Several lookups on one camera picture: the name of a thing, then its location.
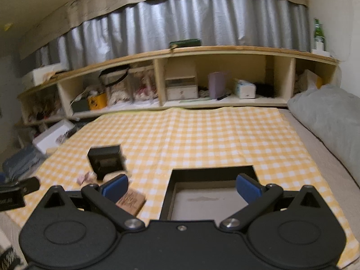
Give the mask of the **wooden carved character block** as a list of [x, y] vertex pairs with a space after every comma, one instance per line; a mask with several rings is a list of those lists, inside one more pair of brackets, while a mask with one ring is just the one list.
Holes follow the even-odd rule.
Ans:
[[123, 197], [121, 197], [116, 205], [133, 216], [137, 216], [143, 205], [146, 202], [146, 197], [139, 191], [129, 188]]

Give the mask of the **small black cardboard box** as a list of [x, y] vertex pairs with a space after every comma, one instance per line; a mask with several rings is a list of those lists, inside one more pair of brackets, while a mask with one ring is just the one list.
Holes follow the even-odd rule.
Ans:
[[100, 181], [103, 181], [107, 174], [127, 171], [120, 145], [92, 147], [87, 153], [87, 158], [96, 179]]

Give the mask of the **black storage box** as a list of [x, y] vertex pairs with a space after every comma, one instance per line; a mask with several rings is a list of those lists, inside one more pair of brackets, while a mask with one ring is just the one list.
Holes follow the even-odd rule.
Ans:
[[244, 173], [258, 181], [252, 166], [174, 169], [164, 197], [160, 220], [213, 220], [224, 218], [248, 205], [236, 188], [237, 176]]

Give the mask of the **white box on floor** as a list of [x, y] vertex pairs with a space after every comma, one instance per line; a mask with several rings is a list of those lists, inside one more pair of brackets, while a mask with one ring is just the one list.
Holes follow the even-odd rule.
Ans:
[[32, 144], [45, 155], [48, 149], [58, 148], [66, 139], [69, 131], [75, 128], [76, 126], [72, 122], [63, 119], [34, 138]]

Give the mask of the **yellow checkered tablecloth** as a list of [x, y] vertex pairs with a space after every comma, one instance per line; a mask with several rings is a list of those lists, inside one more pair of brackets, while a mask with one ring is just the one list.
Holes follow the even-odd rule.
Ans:
[[90, 171], [90, 148], [120, 145], [131, 187], [146, 196], [139, 217], [157, 219], [174, 169], [250, 165], [261, 183], [286, 190], [311, 184], [345, 230], [347, 242], [339, 261], [344, 268], [359, 258], [359, 242], [339, 203], [300, 137], [276, 108], [240, 107], [215, 110], [171, 108], [100, 116], [62, 144], [37, 170], [41, 187], [26, 197], [26, 206], [10, 210], [23, 226], [52, 185], [79, 189], [77, 178]]

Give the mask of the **yellow box on shelf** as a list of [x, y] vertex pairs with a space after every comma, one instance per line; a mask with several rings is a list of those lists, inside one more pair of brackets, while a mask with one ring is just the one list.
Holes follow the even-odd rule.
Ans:
[[87, 101], [90, 110], [101, 110], [107, 107], [106, 93], [101, 93], [96, 96], [89, 96]]

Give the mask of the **white tissue box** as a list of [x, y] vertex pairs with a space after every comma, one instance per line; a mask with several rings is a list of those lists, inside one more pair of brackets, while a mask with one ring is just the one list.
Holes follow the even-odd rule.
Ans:
[[254, 99], [256, 86], [242, 79], [234, 79], [234, 94], [240, 99]]

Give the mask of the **doll in clear case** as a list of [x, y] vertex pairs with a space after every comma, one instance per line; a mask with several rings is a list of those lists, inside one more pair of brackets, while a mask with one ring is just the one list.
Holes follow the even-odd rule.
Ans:
[[100, 72], [98, 77], [107, 94], [107, 104], [113, 106], [118, 102], [132, 102], [130, 65], [115, 66]]

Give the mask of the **grey pillow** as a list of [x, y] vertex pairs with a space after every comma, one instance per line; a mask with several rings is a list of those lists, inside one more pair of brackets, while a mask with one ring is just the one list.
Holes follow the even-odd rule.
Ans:
[[359, 183], [359, 97], [328, 84], [296, 94], [287, 106]]

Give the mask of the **purple box on shelf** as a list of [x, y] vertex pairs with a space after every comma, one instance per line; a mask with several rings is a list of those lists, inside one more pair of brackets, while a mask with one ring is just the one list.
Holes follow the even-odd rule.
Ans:
[[226, 75], [225, 72], [211, 72], [208, 75], [208, 89], [211, 99], [218, 99], [226, 94]]

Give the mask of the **wooden shelf unit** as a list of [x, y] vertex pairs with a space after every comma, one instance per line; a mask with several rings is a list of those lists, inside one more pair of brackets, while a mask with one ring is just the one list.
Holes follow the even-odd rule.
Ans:
[[339, 62], [309, 52], [254, 46], [197, 46], [120, 57], [60, 74], [18, 96], [23, 123], [94, 118], [171, 107], [284, 107], [297, 75], [335, 83]]

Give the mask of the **white small drawer box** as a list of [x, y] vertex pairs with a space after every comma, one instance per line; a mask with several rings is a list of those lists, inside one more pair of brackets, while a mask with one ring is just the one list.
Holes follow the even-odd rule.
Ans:
[[198, 98], [198, 84], [195, 76], [169, 77], [165, 79], [168, 101]]

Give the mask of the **dark green case on shelf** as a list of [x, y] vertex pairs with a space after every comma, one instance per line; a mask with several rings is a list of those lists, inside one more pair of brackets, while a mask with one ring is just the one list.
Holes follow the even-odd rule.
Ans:
[[169, 48], [176, 49], [182, 47], [197, 47], [201, 46], [202, 42], [200, 39], [186, 39], [186, 40], [178, 40], [178, 41], [171, 41], [169, 43]]

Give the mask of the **green glass bottle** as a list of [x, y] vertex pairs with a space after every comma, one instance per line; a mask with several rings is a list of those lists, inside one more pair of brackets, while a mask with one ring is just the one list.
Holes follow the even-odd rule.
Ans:
[[318, 18], [314, 19], [314, 41], [315, 48], [318, 51], [325, 51], [326, 49], [326, 40], [323, 33], [322, 25]]

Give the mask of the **silver grey curtain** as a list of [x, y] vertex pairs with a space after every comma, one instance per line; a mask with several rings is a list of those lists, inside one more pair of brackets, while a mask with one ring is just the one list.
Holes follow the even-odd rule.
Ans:
[[22, 73], [61, 63], [74, 70], [173, 41], [308, 51], [306, 6], [286, 0], [152, 0], [83, 22], [20, 61]]

